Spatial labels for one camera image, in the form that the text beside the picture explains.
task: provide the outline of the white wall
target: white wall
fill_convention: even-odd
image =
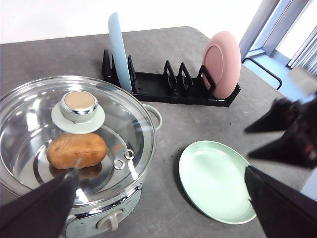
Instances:
[[[262,0],[1,0],[1,43],[108,32],[118,11],[122,31],[192,26],[208,37],[242,38]]]

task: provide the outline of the dish rack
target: dish rack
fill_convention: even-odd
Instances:
[[[163,74],[136,72],[132,57],[129,55],[128,69],[132,95],[145,102],[229,107],[241,90],[239,84],[237,84],[229,97],[225,99],[215,98],[212,93],[216,84],[204,65],[200,67],[196,78],[190,76],[183,62],[179,67],[178,74],[175,75],[168,60],[165,63]],[[121,87],[113,57],[112,67],[110,66],[108,50],[104,50],[102,75],[106,82]],[[210,90],[205,87],[203,75],[211,85]]]

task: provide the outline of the cooking pot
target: cooking pot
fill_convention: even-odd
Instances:
[[[94,133],[108,146],[99,164],[79,170],[79,188],[62,231],[67,238],[87,238],[116,230],[138,203],[161,116],[126,91],[97,79],[56,76],[17,87],[0,100],[1,184],[9,192],[23,196],[64,172],[50,165],[46,151],[68,130],[52,120],[52,110],[73,91],[88,92],[98,102],[105,119]],[[157,128],[147,110],[158,117]]]

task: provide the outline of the lid knob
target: lid knob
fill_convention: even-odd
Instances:
[[[86,91],[71,91],[64,94],[60,105],[66,119],[82,123],[89,121],[95,115],[98,101]]]
[[[71,91],[53,107],[52,121],[68,133],[87,134],[103,125],[105,112],[91,93]]]

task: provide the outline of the table surface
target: table surface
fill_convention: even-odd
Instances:
[[[127,55],[136,71],[162,73],[166,60],[177,71],[184,62],[196,76],[208,38],[191,27],[123,33]],[[81,75],[102,79],[108,34],[1,45],[1,95],[37,78]],[[136,209],[113,233],[96,238],[259,238],[265,237],[257,218],[227,225],[208,218],[189,201],[180,183],[178,161],[182,151],[199,140],[213,140],[238,151],[256,168],[300,190],[310,171],[277,162],[250,159],[247,154],[282,134],[245,135],[243,129],[268,111],[281,94],[241,67],[241,92],[229,108],[148,103],[162,114],[157,149]],[[2,203],[9,198],[2,194]]]

